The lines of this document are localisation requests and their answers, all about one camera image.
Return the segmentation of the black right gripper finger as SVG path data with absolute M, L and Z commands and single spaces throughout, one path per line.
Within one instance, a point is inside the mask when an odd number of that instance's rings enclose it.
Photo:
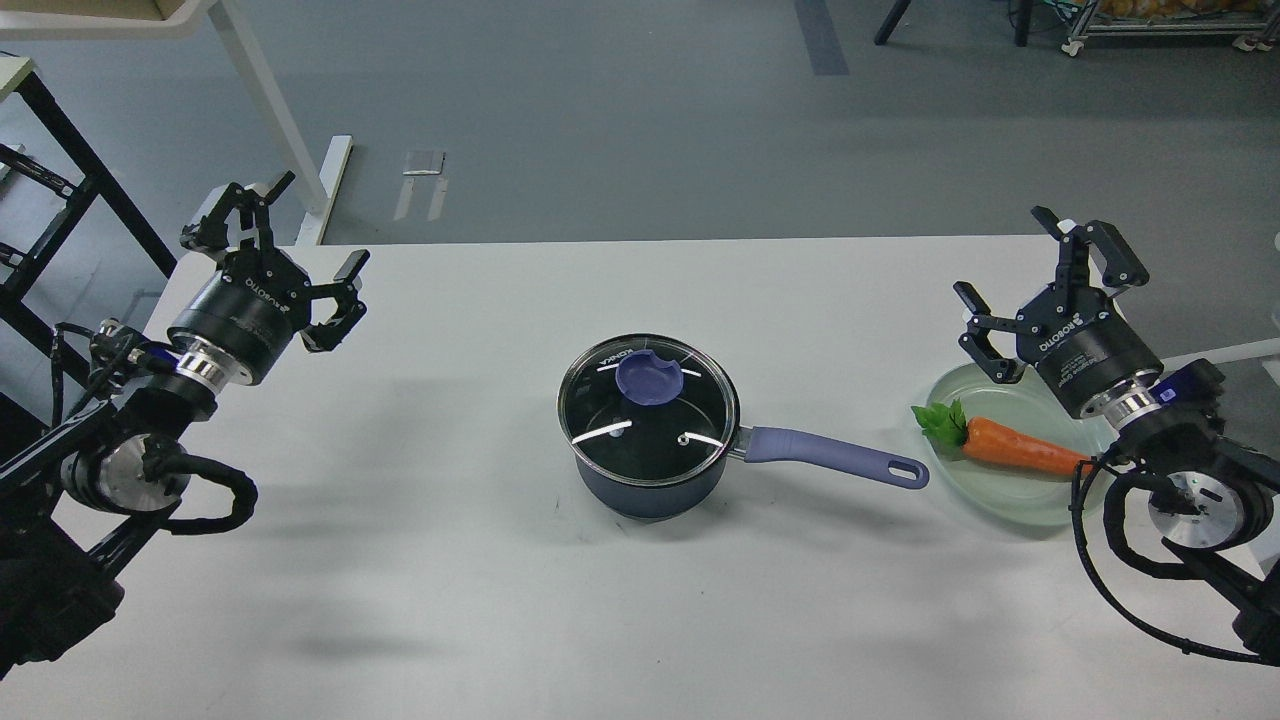
M 954 292 L 960 297 L 970 318 L 966 331 L 957 343 L 970 356 L 973 363 L 997 384 L 1015 384 L 1021 380 L 1025 363 L 1015 357 L 1005 357 L 989 341 L 989 333 L 1004 332 L 1025 334 L 1028 324 L 1024 320 L 996 316 L 973 284 L 965 281 L 954 283 Z
M 1059 263 L 1050 283 L 1053 292 L 1089 287 L 1094 255 L 1102 260 L 1102 287 L 1123 292 L 1149 283 L 1148 269 L 1115 225 L 1102 220 L 1078 224 L 1046 206 L 1034 206 L 1030 214 L 1059 246 Z

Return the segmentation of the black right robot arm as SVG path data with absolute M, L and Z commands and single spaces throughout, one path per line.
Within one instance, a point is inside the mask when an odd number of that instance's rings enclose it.
M 1053 279 L 1010 318 L 995 315 L 978 291 L 954 288 L 970 316 L 960 346 L 998 384 L 1032 369 L 1073 419 L 1100 416 L 1115 441 L 1083 462 L 1070 482 L 1071 533 L 1092 585 L 1121 618 L 1183 653 L 1277 665 L 1277 571 L 1254 577 L 1225 557 L 1274 524 L 1277 461 L 1224 434 L 1222 373 L 1207 359 L 1172 373 L 1133 331 L 1116 297 L 1149 281 L 1144 264 L 1107 222 L 1065 220 L 1036 206 L 1053 238 Z M 1174 635 L 1129 611 L 1091 557 L 1083 509 L 1101 474 L 1112 555 L 1138 573 L 1202 582 L 1234 609 L 1238 651 Z

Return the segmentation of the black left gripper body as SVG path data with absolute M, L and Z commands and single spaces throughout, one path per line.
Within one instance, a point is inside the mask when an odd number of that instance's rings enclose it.
M 177 348 L 211 345 L 239 365 L 233 380 L 260 384 L 293 336 L 310 323 L 310 277 L 279 249 L 241 249 L 177 315 L 166 334 Z

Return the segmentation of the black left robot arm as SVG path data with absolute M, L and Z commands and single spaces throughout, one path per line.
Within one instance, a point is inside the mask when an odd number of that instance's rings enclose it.
M 328 283 L 279 249 L 270 210 L 293 181 L 229 183 L 180 237 L 215 272 L 156 341 L 108 320 L 76 405 L 3 464 L 3 670 L 60 659 L 109 623 L 123 569 L 159 533 L 215 536 L 246 524 L 259 491 L 242 470 L 188 452 L 229 384 L 257 386 L 289 342 L 334 350 L 365 316 L 353 251 Z

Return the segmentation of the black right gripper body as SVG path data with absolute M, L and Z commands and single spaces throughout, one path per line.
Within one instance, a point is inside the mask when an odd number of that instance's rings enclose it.
M 1075 288 L 1061 300 L 1047 287 L 1016 318 L 1039 329 L 1018 337 L 1018 357 L 1036 369 L 1074 419 L 1098 414 L 1097 396 L 1117 386 L 1149 387 L 1164 373 L 1164 364 L 1100 288 Z

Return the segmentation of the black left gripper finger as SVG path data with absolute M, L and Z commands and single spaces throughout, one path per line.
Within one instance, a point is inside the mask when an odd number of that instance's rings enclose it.
M 308 352 L 330 352 L 337 348 L 367 313 L 367 306 L 360 300 L 358 274 L 371 258 L 369 250 L 355 250 L 339 266 L 332 282 L 305 286 L 298 291 L 298 305 L 315 300 L 333 300 L 335 311 L 323 323 L 310 323 L 300 331 L 300 337 Z
M 180 246 L 221 265 L 241 250 L 274 251 L 271 205 L 289 188 L 294 173 L 283 172 L 270 184 L 236 182 L 215 188 L 180 231 Z

